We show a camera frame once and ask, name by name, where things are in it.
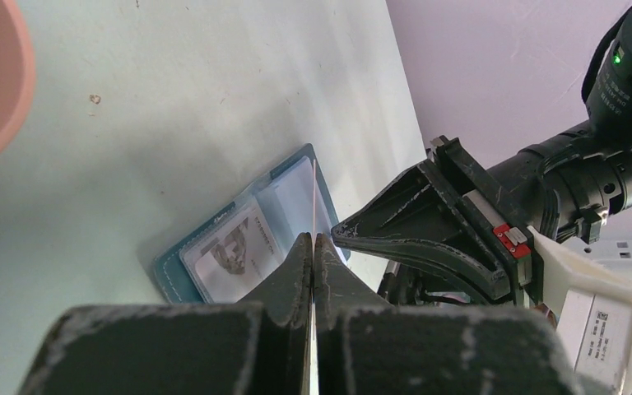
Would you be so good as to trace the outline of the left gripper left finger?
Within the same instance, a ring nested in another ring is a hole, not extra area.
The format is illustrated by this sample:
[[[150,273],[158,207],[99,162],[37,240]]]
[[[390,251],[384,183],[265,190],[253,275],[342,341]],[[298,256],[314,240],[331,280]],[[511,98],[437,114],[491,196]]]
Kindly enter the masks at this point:
[[[313,242],[233,304],[89,304],[49,329],[22,394],[304,394]]]

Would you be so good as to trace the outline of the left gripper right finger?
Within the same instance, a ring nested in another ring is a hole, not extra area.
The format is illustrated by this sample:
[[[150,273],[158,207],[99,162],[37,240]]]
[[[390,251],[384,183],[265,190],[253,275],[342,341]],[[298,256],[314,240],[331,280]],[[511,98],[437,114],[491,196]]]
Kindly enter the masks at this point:
[[[394,306],[314,243],[322,394],[580,394],[554,328],[513,306]]]

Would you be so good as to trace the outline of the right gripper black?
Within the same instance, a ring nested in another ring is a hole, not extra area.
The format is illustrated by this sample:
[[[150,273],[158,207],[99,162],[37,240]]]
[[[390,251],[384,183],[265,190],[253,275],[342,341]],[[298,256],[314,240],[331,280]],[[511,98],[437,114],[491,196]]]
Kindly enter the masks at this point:
[[[333,243],[440,277],[477,304],[541,304],[544,263],[523,209],[457,138],[431,145],[434,163],[404,170],[332,228]]]

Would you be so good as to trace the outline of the blue leather card holder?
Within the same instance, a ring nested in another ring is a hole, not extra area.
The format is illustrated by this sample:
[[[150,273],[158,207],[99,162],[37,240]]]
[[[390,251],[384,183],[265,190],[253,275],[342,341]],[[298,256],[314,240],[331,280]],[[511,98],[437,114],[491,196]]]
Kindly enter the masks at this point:
[[[312,144],[261,174],[153,266],[171,304],[234,303],[277,269],[302,233],[339,222]]]

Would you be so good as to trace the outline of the yellow black credit card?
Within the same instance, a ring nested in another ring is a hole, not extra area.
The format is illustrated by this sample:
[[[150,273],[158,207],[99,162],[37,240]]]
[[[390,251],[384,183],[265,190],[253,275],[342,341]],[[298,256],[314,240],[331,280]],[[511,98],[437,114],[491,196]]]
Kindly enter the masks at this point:
[[[317,209],[317,191],[318,191],[318,181],[317,181],[317,161],[315,160],[315,158],[311,161],[311,165],[312,165],[312,209],[311,209],[311,213],[312,213],[312,232],[311,232],[311,239],[312,239],[312,246],[315,246],[315,242],[317,239],[317,214],[316,214],[316,209]]]

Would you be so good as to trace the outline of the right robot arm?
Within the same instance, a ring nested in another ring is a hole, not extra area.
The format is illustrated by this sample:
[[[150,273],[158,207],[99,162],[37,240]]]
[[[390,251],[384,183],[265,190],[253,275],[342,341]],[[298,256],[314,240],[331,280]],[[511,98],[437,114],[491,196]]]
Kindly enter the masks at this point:
[[[438,137],[333,243],[400,263],[384,281],[393,304],[432,304],[460,291],[473,304],[541,303],[541,237],[598,240],[632,207],[632,6],[605,33],[581,88],[588,119],[489,169],[458,139]]]

